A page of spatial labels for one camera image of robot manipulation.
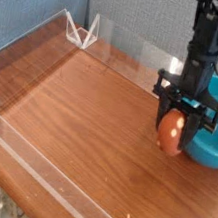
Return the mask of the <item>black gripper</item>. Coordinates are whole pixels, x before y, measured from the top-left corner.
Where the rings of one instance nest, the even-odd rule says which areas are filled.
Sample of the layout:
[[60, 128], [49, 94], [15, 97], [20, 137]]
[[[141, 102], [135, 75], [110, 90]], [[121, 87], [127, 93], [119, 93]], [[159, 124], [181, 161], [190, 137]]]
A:
[[181, 76], [158, 70], [158, 81], [153, 87], [153, 93], [159, 96], [159, 105], [156, 116], [156, 127], [172, 108], [178, 109], [185, 115], [185, 124], [181, 130], [179, 150], [184, 149], [192, 141], [199, 130], [204, 128], [213, 133], [218, 121], [218, 101], [205, 88], [197, 96], [189, 95], [178, 87]]

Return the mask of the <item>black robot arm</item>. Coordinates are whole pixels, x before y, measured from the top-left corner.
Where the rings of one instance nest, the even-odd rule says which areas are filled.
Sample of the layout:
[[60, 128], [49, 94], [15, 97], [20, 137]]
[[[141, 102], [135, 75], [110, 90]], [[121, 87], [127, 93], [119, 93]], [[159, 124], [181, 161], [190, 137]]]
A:
[[179, 149], [184, 149], [200, 129], [215, 131], [218, 102], [209, 92], [218, 64], [218, 0], [196, 0], [193, 38], [180, 75], [158, 70], [153, 93], [159, 96], [156, 119], [160, 122], [172, 109], [186, 116]]

